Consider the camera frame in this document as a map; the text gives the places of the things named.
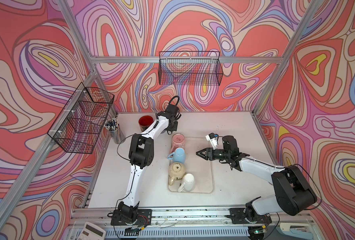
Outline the black mug red inside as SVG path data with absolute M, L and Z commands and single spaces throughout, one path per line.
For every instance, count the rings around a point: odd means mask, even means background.
M 144 132 L 154 122 L 154 118 L 150 115 L 142 116 L 138 120 L 141 132 Z

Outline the beige teapot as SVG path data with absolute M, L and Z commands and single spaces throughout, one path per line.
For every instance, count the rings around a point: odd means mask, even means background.
M 181 180 L 186 174 L 186 167 L 180 162 L 173 162 L 169 166 L 169 186 L 172 186 L 175 181 Z

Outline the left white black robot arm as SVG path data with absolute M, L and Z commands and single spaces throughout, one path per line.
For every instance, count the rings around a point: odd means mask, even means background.
M 139 188 L 143 182 L 143 173 L 155 156 L 154 139 L 162 132 L 176 131 L 180 116 L 178 106 L 169 104 L 164 111 L 156 114 L 156 120 L 145 131 L 132 136 L 129 148 L 130 179 L 126 194 L 118 200 L 116 209 L 120 216 L 132 222 L 138 217 Z

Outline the pink mug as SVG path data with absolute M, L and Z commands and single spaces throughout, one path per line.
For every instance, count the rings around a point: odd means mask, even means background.
M 183 148 L 185 145 L 185 137 L 182 134 L 174 134 L 171 139 L 170 153 L 174 152 L 177 148 Z

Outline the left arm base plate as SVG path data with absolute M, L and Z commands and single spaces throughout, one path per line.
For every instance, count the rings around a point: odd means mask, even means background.
M 111 219 L 112 226 L 148 226 L 152 220 L 152 210 L 129 210 L 127 212 L 114 210 L 107 214 L 107 217 Z

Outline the white calculator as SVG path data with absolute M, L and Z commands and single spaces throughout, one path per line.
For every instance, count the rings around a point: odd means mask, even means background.
M 104 240 L 107 232 L 95 224 L 85 222 L 83 229 L 77 235 L 77 240 Z

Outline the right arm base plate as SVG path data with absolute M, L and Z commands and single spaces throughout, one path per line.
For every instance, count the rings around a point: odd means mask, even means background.
M 231 219 L 233 224 L 263 224 L 269 225 L 272 223 L 269 214 L 258 215 L 253 209 L 248 208 L 231 208 L 229 215 L 226 216 Z

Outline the light blue mug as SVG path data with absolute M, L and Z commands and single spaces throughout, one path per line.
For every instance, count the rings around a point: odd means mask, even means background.
M 185 163 L 186 155 L 183 148 L 176 148 L 174 152 L 167 156 L 167 159 L 172 162 Z

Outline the white mug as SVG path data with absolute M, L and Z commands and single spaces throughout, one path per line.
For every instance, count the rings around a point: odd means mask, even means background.
M 195 186 L 195 178 L 192 174 L 185 174 L 181 180 L 180 186 L 178 188 L 178 192 L 191 192 Z

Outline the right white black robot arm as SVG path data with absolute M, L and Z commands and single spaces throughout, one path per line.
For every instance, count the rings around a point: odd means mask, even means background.
M 197 156 L 206 161 L 227 164 L 232 170 L 252 174 L 273 186 L 273 195 L 258 197 L 245 204 L 241 215 L 247 222 L 255 223 L 270 213 L 284 212 L 295 216 L 316 203 L 314 190 L 297 166 L 284 167 L 259 161 L 241 152 L 236 139 L 230 135 L 222 137 L 222 149 L 217 147 L 219 135 L 211 133 L 205 138 L 211 147 L 197 151 Z

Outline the metal cup of pens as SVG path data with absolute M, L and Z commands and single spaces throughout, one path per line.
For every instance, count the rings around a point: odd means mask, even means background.
M 111 134 L 111 138 L 115 144 L 120 144 L 125 139 L 117 118 L 107 119 L 104 127 Z

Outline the beige serving tray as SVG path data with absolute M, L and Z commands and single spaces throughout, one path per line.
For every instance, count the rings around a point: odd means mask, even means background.
M 184 151 L 186 172 L 192 174 L 195 185 L 190 193 L 210 194 L 214 190 L 212 162 L 203 160 L 196 152 L 211 147 L 205 138 L 185 137 Z

